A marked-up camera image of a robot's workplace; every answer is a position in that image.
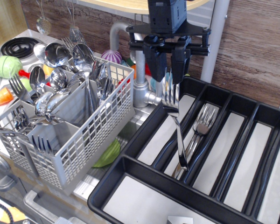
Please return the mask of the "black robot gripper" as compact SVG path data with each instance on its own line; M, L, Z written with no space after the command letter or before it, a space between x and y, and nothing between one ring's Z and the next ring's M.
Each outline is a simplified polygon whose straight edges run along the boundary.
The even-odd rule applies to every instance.
M185 0L149 0L149 24L128 26L126 31L130 34L132 49L139 49L140 44L135 39L135 34L149 37L158 37L160 40L173 37L201 36L202 43L187 43L186 47L176 45L172 50L171 68L173 83L179 84L189 68L192 55L208 56L210 45L208 37L209 28L202 28L187 22L187 3ZM143 52L151 72L157 82L161 82L167 69L167 56L156 46L144 44Z

